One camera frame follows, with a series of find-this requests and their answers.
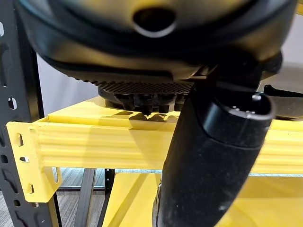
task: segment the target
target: yellow shelf board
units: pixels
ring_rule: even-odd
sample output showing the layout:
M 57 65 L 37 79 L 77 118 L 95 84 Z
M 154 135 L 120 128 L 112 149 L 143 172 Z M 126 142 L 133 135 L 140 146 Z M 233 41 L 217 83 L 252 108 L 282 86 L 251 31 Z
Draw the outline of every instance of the yellow shelf board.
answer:
M 152 227 L 159 182 L 157 174 L 117 174 L 103 227 Z M 302 213 L 303 178 L 249 177 L 216 227 L 299 227 Z

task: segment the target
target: gray floor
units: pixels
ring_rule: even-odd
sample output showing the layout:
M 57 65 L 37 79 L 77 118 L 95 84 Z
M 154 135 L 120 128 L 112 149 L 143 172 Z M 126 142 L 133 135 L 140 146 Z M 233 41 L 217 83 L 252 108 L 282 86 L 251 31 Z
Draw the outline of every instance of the gray floor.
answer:
M 83 168 L 61 168 L 63 183 L 61 186 L 81 186 L 83 178 Z M 116 173 L 160 173 L 161 171 L 155 170 L 122 170 L 116 169 Z M 97 169 L 96 186 L 104 186 L 104 170 Z M 75 221 L 75 214 L 79 200 L 79 192 L 57 192 L 60 215 L 63 227 L 73 227 Z M 104 201 L 103 192 L 95 192 L 92 198 L 90 209 L 90 222 L 89 227 L 96 227 L 98 217 Z M 2 192 L 0 192 L 0 227 L 14 227 L 10 219 L 9 211 L 5 204 Z

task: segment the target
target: black tube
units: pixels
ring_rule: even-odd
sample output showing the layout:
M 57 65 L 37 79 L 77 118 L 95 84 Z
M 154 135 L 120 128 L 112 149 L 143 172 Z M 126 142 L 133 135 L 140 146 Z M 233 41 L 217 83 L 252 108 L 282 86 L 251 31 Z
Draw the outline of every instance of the black tube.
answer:
M 215 226 L 248 177 L 275 117 L 272 103 L 252 93 L 220 94 L 194 94 L 183 106 L 154 205 L 154 227 Z

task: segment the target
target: yellow shelf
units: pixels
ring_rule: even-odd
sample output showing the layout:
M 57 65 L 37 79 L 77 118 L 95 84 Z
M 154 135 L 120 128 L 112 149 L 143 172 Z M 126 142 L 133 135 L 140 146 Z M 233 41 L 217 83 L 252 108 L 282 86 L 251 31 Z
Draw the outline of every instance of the yellow shelf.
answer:
M 157 174 L 117 174 L 103 227 L 152 227 L 159 182 Z M 302 214 L 303 178 L 249 177 L 216 227 L 301 227 Z
M 104 107 L 104 100 L 96 97 L 34 123 L 9 122 L 26 200 L 51 198 L 61 184 L 59 170 L 54 182 L 52 167 L 162 169 L 178 115 L 146 117 Z M 302 147 L 303 122 L 273 121 L 252 173 L 303 174 Z

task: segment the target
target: white wall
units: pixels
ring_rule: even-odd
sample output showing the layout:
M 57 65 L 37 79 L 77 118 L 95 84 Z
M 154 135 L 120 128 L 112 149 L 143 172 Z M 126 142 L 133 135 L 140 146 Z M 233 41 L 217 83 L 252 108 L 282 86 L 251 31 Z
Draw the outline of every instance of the white wall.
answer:
M 95 85 L 67 77 L 39 56 L 38 67 L 45 115 L 98 95 Z
M 280 74 L 262 82 L 277 89 L 303 93 L 303 16 L 296 15 L 283 46 L 284 64 Z
M 303 93 L 303 17 L 295 16 L 290 35 L 283 46 L 285 63 L 281 73 L 263 84 L 278 89 Z M 97 88 L 82 81 L 69 78 L 53 69 L 38 57 L 40 83 L 45 114 L 98 95 Z

